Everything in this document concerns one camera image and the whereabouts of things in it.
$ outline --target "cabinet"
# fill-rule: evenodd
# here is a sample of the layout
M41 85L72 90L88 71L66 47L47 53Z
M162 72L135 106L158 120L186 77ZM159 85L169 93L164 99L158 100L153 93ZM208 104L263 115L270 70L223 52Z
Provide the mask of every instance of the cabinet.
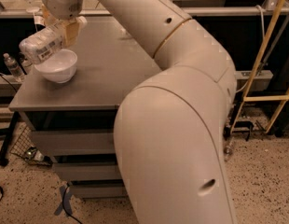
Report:
M30 138L53 161L53 170L78 198L126 196L113 142L124 97L160 72L112 17L87 17L71 47L77 71L67 83L45 80L35 69L9 108L30 127Z

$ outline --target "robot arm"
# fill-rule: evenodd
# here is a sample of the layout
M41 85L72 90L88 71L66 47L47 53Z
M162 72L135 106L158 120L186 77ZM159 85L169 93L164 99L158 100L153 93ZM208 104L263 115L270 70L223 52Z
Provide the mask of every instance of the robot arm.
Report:
M115 120L118 166L139 222L237 223L222 152L236 90L228 53L169 0L99 1L164 70L125 98ZM61 19L81 7L43 3Z

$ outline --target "speckled floor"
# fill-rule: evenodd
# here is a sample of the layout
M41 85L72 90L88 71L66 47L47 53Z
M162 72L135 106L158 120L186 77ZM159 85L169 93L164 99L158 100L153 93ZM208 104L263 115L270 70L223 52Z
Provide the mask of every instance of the speckled floor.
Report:
M246 112L248 119L266 121L259 110ZM24 123L18 124L13 142L23 127ZM289 132L276 138L254 131L248 142L246 135L233 134L234 154L227 161L239 224L289 224ZM29 165L10 153L8 158L8 166L0 166L0 186L5 192L0 224L77 223L57 211L61 210L60 187L65 183L50 168ZM137 223L128 199L80 200L72 196L70 204L73 216L84 224Z

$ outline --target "hole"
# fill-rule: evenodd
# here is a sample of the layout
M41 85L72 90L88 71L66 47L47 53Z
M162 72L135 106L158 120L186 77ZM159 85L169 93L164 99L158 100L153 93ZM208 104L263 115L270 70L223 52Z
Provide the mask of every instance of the hole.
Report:
M212 192L214 186L215 186L216 180L211 179L209 182L206 182L199 190L199 196L203 197L205 195L208 195Z
M172 22L172 18L168 18L165 22L170 24Z

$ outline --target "white bowl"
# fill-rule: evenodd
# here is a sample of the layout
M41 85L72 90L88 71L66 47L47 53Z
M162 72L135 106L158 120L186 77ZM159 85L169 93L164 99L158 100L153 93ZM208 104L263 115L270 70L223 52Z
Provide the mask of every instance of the white bowl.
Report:
M47 80L64 83L69 81L76 73L77 55L69 49L61 49L35 69Z

